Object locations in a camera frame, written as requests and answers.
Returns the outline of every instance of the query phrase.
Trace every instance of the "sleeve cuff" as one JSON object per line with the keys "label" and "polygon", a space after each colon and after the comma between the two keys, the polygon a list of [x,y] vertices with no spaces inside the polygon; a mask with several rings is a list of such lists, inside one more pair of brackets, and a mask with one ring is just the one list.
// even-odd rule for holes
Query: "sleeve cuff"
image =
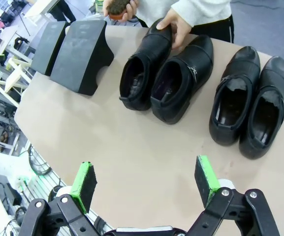
{"label": "sleeve cuff", "polygon": [[202,13],[190,0],[179,0],[173,4],[171,8],[174,9],[191,27],[194,27],[197,19],[202,16]]}

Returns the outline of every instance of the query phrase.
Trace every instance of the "table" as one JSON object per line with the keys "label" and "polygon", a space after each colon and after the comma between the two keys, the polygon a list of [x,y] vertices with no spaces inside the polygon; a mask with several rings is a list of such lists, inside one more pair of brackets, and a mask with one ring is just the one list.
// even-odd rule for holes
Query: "table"
{"label": "table", "polygon": [[45,14],[48,13],[58,1],[59,0],[37,0],[37,2],[27,11],[25,18],[41,15],[44,19],[50,21]]}
{"label": "table", "polygon": [[[80,164],[94,164],[98,185],[91,207],[113,227],[172,225],[188,230],[203,210],[194,180],[197,155],[210,158],[217,177],[237,190],[261,189],[284,236],[284,124],[267,155],[244,158],[238,144],[217,145],[209,134],[216,87],[240,46],[213,40],[215,65],[210,80],[192,99],[176,125],[151,111],[135,112],[119,100],[127,59],[147,29],[108,26],[106,40],[115,54],[98,75],[94,96],[73,93],[39,73],[26,90],[15,121],[37,151],[67,184]],[[193,38],[189,35],[186,42]],[[263,67],[270,58],[259,53]],[[217,235],[239,235],[224,221]]]}
{"label": "table", "polygon": [[3,54],[4,51],[8,51],[9,53],[17,56],[18,58],[22,58],[23,60],[27,61],[28,63],[31,63],[32,60],[16,50],[14,47],[10,46],[9,43],[14,37],[16,31],[18,29],[18,26],[9,26],[6,27],[2,33],[0,34],[0,39],[3,40],[2,43],[0,44],[0,54]]}

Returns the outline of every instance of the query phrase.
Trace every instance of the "pair of black shoes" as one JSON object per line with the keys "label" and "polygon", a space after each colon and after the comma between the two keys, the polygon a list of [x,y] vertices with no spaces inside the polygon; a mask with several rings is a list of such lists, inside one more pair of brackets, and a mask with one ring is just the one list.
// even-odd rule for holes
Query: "pair of black shoes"
{"label": "pair of black shoes", "polygon": [[179,55],[167,60],[172,45],[171,26],[157,30],[157,20],[126,63],[120,100],[131,110],[152,108],[154,115],[177,123],[192,95],[206,83],[213,70],[214,50],[208,36],[194,39]]}
{"label": "pair of black shoes", "polygon": [[260,59],[252,47],[240,49],[217,87],[209,129],[218,144],[228,146],[239,136],[240,152],[262,157],[284,121],[284,60],[271,58],[260,75]]}

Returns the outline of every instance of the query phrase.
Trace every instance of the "black leather shoe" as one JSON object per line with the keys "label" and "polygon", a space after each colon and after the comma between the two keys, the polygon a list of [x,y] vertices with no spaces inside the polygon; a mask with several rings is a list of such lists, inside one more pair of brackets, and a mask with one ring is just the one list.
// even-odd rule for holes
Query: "black leather shoe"
{"label": "black leather shoe", "polygon": [[120,100],[131,110],[145,111],[151,107],[151,90],[156,74],[171,51],[171,26],[157,30],[160,21],[150,27],[139,48],[124,66]]}
{"label": "black leather shoe", "polygon": [[179,55],[160,69],[152,89],[152,110],[160,120],[177,123],[186,112],[192,95],[206,83],[213,70],[211,39],[195,38]]}
{"label": "black leather shoe", "polygon": [[284,60],[271,58],[264,66],[247,129],[241,134],[240,152],[250,159],[262,157],[284,121]]}
{"label": "black leather shoe", "polygon": [[216,89],[209,122],[216,143],[228,146],[238,140],[259,75],[260,59],[253,47],[240,49],[227,65]]}

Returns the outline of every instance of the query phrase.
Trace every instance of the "screw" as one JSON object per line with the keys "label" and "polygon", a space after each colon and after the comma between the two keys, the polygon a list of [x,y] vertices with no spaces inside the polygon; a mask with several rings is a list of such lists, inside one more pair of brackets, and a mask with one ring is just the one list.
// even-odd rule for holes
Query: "screw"
{"label": "screw", "polygon": [[225,189],[225,190],[223,190],[221,192],[221,194],[223,194],[224,196],[228,196],[229,195],[229,191]]}
{"label": "screw", "polygon": [[61,202],[67,203],[67,198],[62,198],[62,199],[61,199]]}
{"label": "screw", "polygon": [[42,203],[41,203],[41,202],[37,202],[37,203],[35,204],[35,206],[36,206],[36,207],[41,207],[41,206],[42,206]]}
{"label": "screw", "polygon": [[256,197],[257,197],[257,194],[256,194],[255,192],[251,192],[251,193],[250,193],[250,197],[256,198]]}

